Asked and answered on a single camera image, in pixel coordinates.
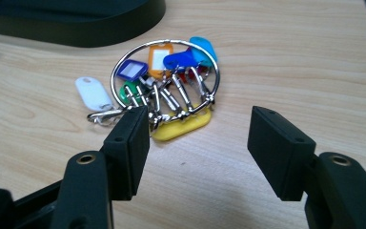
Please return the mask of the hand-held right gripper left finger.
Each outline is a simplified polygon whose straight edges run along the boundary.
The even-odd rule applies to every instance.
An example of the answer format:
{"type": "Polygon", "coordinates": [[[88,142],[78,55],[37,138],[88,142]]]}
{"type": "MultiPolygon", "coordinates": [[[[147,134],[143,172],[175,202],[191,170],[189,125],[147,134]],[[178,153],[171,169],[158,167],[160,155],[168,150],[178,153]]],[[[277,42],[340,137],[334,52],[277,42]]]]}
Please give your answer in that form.
{"type": "Polygon", "coordinates": [[[68,161],[51,229],[113,229],[112,202],[137,194],[149,149],[148,109],[133,108],[100,150],[82,152],[68,161]]]}

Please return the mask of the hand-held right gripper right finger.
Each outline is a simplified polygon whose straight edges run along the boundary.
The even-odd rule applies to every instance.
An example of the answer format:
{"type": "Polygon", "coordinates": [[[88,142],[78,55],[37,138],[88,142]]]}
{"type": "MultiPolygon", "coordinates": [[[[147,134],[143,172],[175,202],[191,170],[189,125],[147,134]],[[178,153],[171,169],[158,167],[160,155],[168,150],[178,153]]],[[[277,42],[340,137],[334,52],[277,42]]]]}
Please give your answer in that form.
{"type": "Polygon", "coordinates": [[[307,196],[310,229],[366,229],[366,171],[338,153],[315,154],[315,142],[281,114],[252,107],[248,150],[283,201],[307,196]]]}

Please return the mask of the silver lobster clasp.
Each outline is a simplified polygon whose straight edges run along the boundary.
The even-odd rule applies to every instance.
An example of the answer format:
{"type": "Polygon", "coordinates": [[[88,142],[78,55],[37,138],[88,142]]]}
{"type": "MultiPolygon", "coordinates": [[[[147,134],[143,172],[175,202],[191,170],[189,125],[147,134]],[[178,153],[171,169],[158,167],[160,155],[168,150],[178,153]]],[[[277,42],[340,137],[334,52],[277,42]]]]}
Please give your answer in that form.
{"type": "Polygon", "coordinates": [[[92,113],[87,115],[87,120],[101,126],[110,126],[115,124],[126,111],[127,109],[110,109],[108,111],[92,113]]]}

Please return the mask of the yellow key tag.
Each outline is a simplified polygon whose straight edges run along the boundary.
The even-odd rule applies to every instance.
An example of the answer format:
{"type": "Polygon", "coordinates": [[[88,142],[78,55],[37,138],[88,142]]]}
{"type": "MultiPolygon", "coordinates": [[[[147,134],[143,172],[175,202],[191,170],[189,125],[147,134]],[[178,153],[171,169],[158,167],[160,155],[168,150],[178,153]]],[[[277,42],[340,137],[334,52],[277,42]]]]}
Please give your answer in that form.
{"type": "Polygon", "coordinates": [[[209,108],[206,108],[183,121],[162,124],[152,134],[152,138],[158,141],[174,139],[206,126],[211,121],[211,118],[212,112],[209,108]]]}

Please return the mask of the green key tag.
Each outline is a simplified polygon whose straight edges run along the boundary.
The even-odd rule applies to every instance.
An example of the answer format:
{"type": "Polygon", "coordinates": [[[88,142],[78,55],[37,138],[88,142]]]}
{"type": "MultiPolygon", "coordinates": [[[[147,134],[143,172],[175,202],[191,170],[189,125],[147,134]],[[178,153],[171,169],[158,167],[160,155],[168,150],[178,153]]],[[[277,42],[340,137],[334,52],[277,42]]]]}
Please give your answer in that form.
{"type": "Polygon", "coordinates": [[[127,105],[148,104],[147,89],[138,81],[125,81],[119,90],[121,100],[127,105]]]}

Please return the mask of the bunch of silver clasps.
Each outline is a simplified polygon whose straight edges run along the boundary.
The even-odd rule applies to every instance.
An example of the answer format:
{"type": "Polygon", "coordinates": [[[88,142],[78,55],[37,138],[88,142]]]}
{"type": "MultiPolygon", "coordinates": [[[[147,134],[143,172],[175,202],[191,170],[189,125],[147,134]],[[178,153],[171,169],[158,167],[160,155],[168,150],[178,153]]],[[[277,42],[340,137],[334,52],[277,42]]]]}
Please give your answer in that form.
{"type": "Polygon", "coordinates": [[[211,108],[219,86],[219,73],[208,67],[206,73],[195,73],[195,80],[183,83],[178,73],[187,68],[165,70],[161,78],[146,73],[137,80],[147,89],[150,130],[162,124],[183,121],[211,108]]]}

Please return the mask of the navy key tag white label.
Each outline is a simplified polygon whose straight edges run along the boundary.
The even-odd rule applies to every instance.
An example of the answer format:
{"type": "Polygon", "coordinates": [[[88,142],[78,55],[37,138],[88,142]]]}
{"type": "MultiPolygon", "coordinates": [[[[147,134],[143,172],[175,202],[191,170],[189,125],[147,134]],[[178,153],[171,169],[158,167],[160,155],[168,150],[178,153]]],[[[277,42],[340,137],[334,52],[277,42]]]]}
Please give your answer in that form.
{"type": "Polygon", "coordinates": [[[119,67],[116,75],[128,81],[135,81],[148,71],[148,64],[133,59],[125,60],[119,67]]]}

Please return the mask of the red key tag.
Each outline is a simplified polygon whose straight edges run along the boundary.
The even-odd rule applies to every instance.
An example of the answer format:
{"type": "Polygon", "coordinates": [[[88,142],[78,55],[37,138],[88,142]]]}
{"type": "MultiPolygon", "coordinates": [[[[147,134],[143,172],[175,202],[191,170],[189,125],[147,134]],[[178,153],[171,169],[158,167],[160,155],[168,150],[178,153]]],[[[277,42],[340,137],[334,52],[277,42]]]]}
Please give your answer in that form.
{"type": "Polygon", "coordinates": [[[183,83],[188,83],[190,80],[195,80],[195,73],[206,73],[208,70],[209,68],[205,66],[190,67],[184,71],[180,71],[178,76],[183,83]]]}

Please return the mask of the orange key tag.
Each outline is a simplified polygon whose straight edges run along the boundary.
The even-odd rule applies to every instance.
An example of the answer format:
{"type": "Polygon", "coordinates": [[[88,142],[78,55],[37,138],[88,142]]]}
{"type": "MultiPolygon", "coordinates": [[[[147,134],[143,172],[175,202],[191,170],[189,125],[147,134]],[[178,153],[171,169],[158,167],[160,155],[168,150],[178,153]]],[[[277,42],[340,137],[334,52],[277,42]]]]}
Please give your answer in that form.
{"type": "Polygon", "coordinates": [[[150,46],[149,50],[149,70],[148,73],[154,78],[161,78],[164,74],[165,66],[163,60],[166,56],[173,53],[172,44],[161,44],[150,46]]]}

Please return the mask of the light blue key tag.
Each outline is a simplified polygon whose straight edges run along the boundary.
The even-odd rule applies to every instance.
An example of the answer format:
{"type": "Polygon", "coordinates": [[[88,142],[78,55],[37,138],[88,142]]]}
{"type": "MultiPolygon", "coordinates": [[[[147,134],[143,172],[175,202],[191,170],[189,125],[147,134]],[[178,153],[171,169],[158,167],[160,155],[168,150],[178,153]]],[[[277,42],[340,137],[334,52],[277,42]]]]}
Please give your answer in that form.
{"type": "Polygon", "coordinates": [[[190,42],[208,52],[209,55],[212,57],[210,58],[207,54],[205,54],[203,51],[200,51],[199,49],[193,49],[193,58],[200,65],[205,67],[211,67],[213,65],[213,62],[217,61],[214,47],[208,39],[200,36],[193,36],[190,38],[190,42]]]}

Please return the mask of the black round stand base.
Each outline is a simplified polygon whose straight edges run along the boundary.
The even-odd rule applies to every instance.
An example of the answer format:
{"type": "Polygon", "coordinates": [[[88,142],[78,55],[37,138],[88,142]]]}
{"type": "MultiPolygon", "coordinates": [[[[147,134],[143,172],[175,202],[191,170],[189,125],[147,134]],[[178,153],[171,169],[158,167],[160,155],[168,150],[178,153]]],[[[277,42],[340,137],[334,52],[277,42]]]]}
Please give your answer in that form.
{"type": "Polygon", "coordinates": [[[165,12],[166,0],[0,0],[0,34],[104,47],[150,30],[165,12]]]}

